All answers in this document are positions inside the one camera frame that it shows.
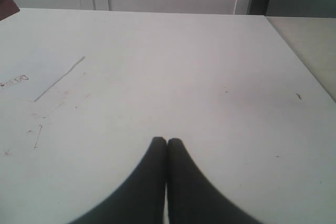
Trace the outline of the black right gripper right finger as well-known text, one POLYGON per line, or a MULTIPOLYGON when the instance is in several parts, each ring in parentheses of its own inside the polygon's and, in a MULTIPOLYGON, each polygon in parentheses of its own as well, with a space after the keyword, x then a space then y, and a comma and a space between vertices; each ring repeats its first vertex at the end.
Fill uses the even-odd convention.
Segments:
POLYGON ((167 157, 170 223, 259 223, 210 183, 180 139, 168 141, 167 157))

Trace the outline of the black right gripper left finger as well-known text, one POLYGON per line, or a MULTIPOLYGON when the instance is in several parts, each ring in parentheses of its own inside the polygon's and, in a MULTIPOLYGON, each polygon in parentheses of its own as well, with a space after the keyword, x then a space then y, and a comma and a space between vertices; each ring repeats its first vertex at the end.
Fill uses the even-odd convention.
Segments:
POLYGON ((129 177, 72 223, 163 223, 165 190, 166 140, 154 137, 129 177))

